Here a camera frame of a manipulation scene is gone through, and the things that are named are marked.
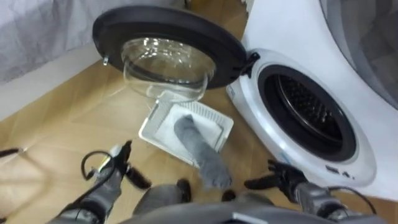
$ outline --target wooden floor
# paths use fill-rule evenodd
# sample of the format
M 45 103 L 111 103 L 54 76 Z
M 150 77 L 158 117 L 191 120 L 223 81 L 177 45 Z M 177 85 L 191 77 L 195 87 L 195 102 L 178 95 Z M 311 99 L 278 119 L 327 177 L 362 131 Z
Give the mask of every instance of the wooden floor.
M 192 8 L 241 37 L 246 12 L 240 1 L 194 1 Z M 225 89 L 208 91 L 201 102 L 234 119 L 222 157 L 233 175 L 233 189 L 241 192 L 243 180 L 266 173 L 266 161 L 272 156 L 240 117 Z M 133 139 L 132 164 L 154 184 L 174 183 L 186 177 L 192 183 L 194 201 L 218 201 L 221 192 L 203 190 L 194 168 L 138 138 L 138 130 L 153 103 L 126 88 L 120 72 L 96 63 L 1 121 L 0 148 L 19 146 L 27 148 L 27 152 L 0 160 L 0 215 L 9 216 L 9 223 L 45 223 L 92 184 L 81 178 L 82 157 L 95 149 L 108 150 L 127 139 Z M 92 163 L 100 160 L 94 158 Z M 127 182 L 122 188 L 109 223 L 130 217 L 143 194 Z M 297 208 L 277 189 L 260 193 L 276 205 Z M 346 194 L 343 199 L 351 208 L 369 212 L 355 196 Z M 382 217 L 397 223 L 395 203 L 371 200 Z

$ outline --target gray sock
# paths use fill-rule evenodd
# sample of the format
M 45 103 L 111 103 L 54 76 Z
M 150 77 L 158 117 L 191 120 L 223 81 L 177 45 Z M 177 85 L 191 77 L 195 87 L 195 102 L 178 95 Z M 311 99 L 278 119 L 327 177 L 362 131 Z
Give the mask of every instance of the gray sock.
M 221 156 L 213 149 L 193 122 L 192 115 L 184 116 L 174 124 L 174 132 L 188 152 L 198 162 L 200 175 L 206 188 L 227 189 L 232 180 Z

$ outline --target black cable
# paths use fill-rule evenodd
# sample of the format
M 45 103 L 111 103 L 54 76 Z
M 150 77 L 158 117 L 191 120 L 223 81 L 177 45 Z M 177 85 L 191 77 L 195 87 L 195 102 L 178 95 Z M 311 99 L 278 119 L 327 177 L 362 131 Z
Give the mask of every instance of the black cable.
M 369 199 L 367 199 L 363 194 L 359 193 L 358 191 L 356 191 L 355 189 L 352 189 L 350 187 L 344 187 L 344 186 L 333 186 L 333 187 L 327 187 L 327 189 L 329 191 L 334 191 L 334 190 L 349 190 L 350 192 L 356 194 L 357 196 L 359 196 L 361 199 L 363 199 L 367 205 L 369 205 L 370 209 L 372 210 L 373 214 L 377 214 L 376 209 L 374 208 L 373 204 L 371 201 L 369 201 Z
M 116 164 L 115 164 L 114 158 L 113 158 L 113 156 L 111 154 L 109 154 L 109 153 L 107 153 L 105 151 L 93 151 L 93 152 L 90 152 L 89 154 L 87 154 L 81 160 L 80 170 L 81 170 L 81 174 L 83 175 L 83 178 L 85 180 L 90 180 L 95 174 L 94 170 L 91 170 L 89 173 L 86 173 L 86 168 L 85 168 L 87 159 L 90 158 L 91 156 L 94 156 L 95 154 L 103 154 L 105 156 L 108 156 L 109 159 L 110 159 L 110 162 L 112 163 L 112 171 L 103 180 L 98 182 L 95 186 L 93 186 L 88 191 L 86 191 L 84 194 L 82 194 L 80 197 L 78 197 L 72 204 L 80 203 L 85 197 L 87 197 L 89 194 L 93 193 L 95 190 L 97 190 L 102 185 L 104 185 L 105 182 L 107 182 L 111 178 L 111 176 L 113 175 L 114 171 L 116 170 Z

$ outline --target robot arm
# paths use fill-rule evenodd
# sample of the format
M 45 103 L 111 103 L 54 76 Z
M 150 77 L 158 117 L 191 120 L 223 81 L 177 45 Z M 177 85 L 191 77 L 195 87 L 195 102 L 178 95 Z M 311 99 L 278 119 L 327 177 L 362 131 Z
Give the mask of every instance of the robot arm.
M 114 147 L 108 158 L 97 172 L 94 187 L 73 203 L 67 205 L 62 212 L 48 224 L 102 224 L 112 211 L 115 201 L 121 195 L 121 181 L 126 176 L 130 183 L 139 189 L 148 189 L 150 182 L 141 173 L 131 167 L 128 159 L 131 151 L 131 141 L 123 147 Z M 84 163 L 92 152 L 82 161 L 82 173 L 85 179 L 90 179 L 95 172 L 85 174 Z
M 299 204 L 303 212 L 339 223 L 385 223 L 376 215 L 363 215 L 348 209 L 328 188 L 309 183 L 303 172 L 295 167 L 271 160 L 268 163 L 274 174 L 245 181 L 248 189 L 278 187 L 292 203 Z

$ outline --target door hinge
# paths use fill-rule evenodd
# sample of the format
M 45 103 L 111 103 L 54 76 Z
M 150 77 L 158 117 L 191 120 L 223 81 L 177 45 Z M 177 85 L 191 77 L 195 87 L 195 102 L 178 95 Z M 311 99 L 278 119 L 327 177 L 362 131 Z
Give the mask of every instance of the door hinge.
M 242 70 L 241 70 L 241 75 L 248 75 L 249 78 L 251 78 L 251 69 L 254 65 L 255 62 L 257 62 L 260 59 L 260 55 L 257 52 L 252 53 L 249 58 L 246 60 L 246 63 L 244 64 Z

